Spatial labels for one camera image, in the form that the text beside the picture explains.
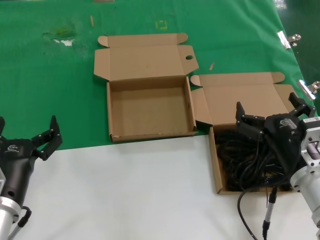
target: cardboard box lid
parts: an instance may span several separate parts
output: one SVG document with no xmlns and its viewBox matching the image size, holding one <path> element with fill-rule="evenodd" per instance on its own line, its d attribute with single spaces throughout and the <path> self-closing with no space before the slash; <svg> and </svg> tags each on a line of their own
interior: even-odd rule
<svg viewBox="0 0 320 240">
<path fill-rule="evenodd" d="M 185 33 L 100 36 L 94 74 L 109 81 L 185 76 L 199 66 Z"/>
<path fill-rule="evenodd" d="M 195 119 L 212 126 L 235 124 L 237 102 L 248 115 L 288 113 L 294 109 L 288 100 L 294 89 L 276 84 L 284 79 L 280 72 L 194 75 L 190 81 L 202 87 L 191 92 Z"/>
</svg>

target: cardboard box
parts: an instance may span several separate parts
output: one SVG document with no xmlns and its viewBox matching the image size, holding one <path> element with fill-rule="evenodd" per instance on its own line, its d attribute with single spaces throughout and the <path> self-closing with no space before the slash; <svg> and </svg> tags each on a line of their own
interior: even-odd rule
<svg viewBox="0 0 320 240">
<path fill-rule="evenodd" d="M 113 142 L 193 136 L 196 120 L 186 76 L 199 66 L 188 36 L 100 36 L 94 74 L 107 80 Z"/>
<path fill-rule="evenodd" d="M 216 192 L 234 193 L 228 190 L 227 174 L 217 156 L 215 134 L 236 127 L 237 102 L 241 102 L 245 113 L 253 116 L 288 113 L 294 109 L 289 94 L 291 85 L 277 84 L 285 76 L 280 72 L 235 73 L 194 75 L 192 84 L 200 86 L 191 92 L 197 125 L 212 126 L 209 144 Z"/>
</svg>

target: black wire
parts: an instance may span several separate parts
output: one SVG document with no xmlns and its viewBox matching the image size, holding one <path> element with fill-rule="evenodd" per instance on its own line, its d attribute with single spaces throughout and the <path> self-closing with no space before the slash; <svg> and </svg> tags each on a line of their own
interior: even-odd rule
<svg viewBox="0 0 320 240">
<path fill-rule="evenodd" d="M 31 214 L 32 214 L 32 211 L 30 210 L 29 207 L 23 206 L 22 209 L 25 210 L 25 214 L 17 224 L 20 228 L 23 228 L 27 224 L 27 222 L 29 221 L 29 218 L 31 217 Z"/>
<path fill-rule="evenodd" d="M 292 176 L 292 174 L 295 172 L 296 168 L 297 168 L 297 165 L 300 161 L 300 158 L 301 158 L 301 147 L 300 145 L 298 144 L 298 153 L 297 153 L 297 158 L 295 160 L 295 163 L 293 164 L 293 167 L 292 167 L 292 170 L 286 174 L 281 180 L 279 180 L 278 182 L 276 183 L 272 183 L 272 182 L 268 182 L 268 183 L 265 183 L 265 184 L 262 184 L 262 185 L 258 185 L 258 186 L 252 186 L 250 188 L 247 188 L 245 189 L 239 196 L 238 198 L 238 201 L 237 201 L 237 209 L 238 209 L 238 213 L 239 213 L 239 216 L 245 226 L 245 228 L 247 229 L 247 231 L 250 233 L 251 237 L 254 239 L 254 240 L 258 240 L 256 238 L 256 236 L 254 235 L 254 233 L 251 231 L 250 227 L 248 226 L 244 216 L 242 215 L 242 212 L 241 212 L 241 208 L 240 208 L 240 203 L 241 203 L 241 199 L 243 198 L 243 196 L 248 193 L 248 192 L 251 192 L 251 191 L 254 191 L 254 190 L 257 190 L 257 189 L 260 189 L 260 188 L 267 188 L 267 187 L 274 187 L 274 186 L 279 186 L 280 184 L 282 184 L 284 181 L 287 180 L 288 177 Z"/>
<path fill-rule="evenodd" d="M 272 178 L 279 174 L 283 176 L 284 169 L 266 142 L 253 140 L 234 130 L 223 131 L 215 137 L 215 143 L 219 145 L 217 155 L 222 160 L 230 191 L 242 192 L 261 185 L 266 182 L 265 174 Z"/>
</svg>

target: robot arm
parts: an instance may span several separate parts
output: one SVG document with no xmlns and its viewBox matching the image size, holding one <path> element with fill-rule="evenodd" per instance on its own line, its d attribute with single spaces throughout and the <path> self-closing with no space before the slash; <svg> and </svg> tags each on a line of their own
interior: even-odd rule
<svg viewBox="0 0 320 240">
<path fill-rule="evenodd" d="M 289 100 L 294 106 L 293 111 L 266 119 L 246 115 L 238 102 L 236 126 L 240 133 L 270 145 L 285 171 L 285 177 L 294 191 L 303 195 L 312 212 L 312 219 L 320 229 L 320 117 L 314 117 L 316 109 L 293 92 Z M 308 118 L 300 120 L 302 114 Z M 268 208 L 268 224 L 271 212 L 272 209 Z"/>
<path fill-rule="evenodd" d="M 31 211 L 23 204 L 35 161 L 37 158 L 46 161 L 62 143 L 55 116 L 49 130 L 32 139 L 6 139 L 2 136 L 4 126 L 5 120 L 0 117 L 0 240 L 13 239 L 27 223 Z M 27 210 L 26 215 L 9 235 L 22 209 Z"/>
</svg>

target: white stain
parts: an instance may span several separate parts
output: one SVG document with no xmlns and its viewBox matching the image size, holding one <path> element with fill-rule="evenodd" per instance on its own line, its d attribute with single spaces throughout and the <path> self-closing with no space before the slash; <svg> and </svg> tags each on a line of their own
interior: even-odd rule
<svg viewBox="0 0 320 240">
<path fill-rule="evenodd" d="M 71 40 L 57 40 L 57 39 L 53 39 L 53 41 L 55 41 L 56 43 L 63 43 L 65 46 L 67 47 L 72 47 L 72 43 L 74 41 L 74 39 L 71 39 Z"/>
</svg>

